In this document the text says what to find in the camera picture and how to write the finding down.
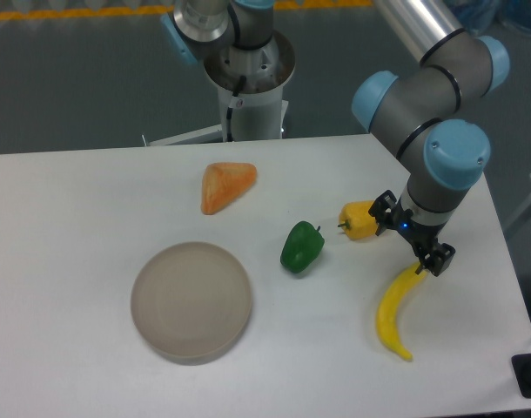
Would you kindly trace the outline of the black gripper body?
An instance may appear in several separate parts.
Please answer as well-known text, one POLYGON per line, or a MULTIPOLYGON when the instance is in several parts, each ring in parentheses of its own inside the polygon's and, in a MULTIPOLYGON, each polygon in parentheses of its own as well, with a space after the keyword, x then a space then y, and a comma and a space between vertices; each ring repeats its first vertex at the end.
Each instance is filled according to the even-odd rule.
POLYGON ((440 225, 428 225, 413 219, 413 210, 404 209, 393 194, 386 196, 387 229, 397 231, 413 248, 417 258, 426 258, 437 247, 440 225))

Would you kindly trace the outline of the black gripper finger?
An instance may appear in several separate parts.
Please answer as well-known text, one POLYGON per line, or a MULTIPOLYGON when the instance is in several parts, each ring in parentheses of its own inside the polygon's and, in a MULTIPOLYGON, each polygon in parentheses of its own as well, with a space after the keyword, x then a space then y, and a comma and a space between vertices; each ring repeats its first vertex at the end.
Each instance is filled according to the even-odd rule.
POLYGON ((371 205, 368 214, 374 218, 376 223, 375 235, 380 236, 387 229, 394 230, 395 210, 397 208, 397 199, 390 190, 383 192, 371 205))
POLYGON ((415 253, 420 263, 415 273, 427 271, 440 276, 451 264, 455 253, 455 248, 447 243, 435 242, 429 248, 420 246, 415 253))

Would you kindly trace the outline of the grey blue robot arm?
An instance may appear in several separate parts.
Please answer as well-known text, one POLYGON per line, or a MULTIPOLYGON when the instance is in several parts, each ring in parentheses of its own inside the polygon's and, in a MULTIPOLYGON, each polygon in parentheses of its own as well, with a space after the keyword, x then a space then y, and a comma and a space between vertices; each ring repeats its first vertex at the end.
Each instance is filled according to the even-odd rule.
MULTIPOLYGON (((376 9, 419 63, 410 78, 380 71, 355 92, 352 113, 409 171, 399 197, 372 204, 379 232, 394 230, 420 270, 439 275, 455 250, 440 231, 490 157, 487 135, 455 113, 501 85, 510 68, 503 44, 472 37, 441 1, 378 1, 376 9)), ((161 22, 188 63, 203 62, 218 91, 224 141, 279 138, 282 91, 295 56, 273 27, 271 1, 177 1, 161 22)))

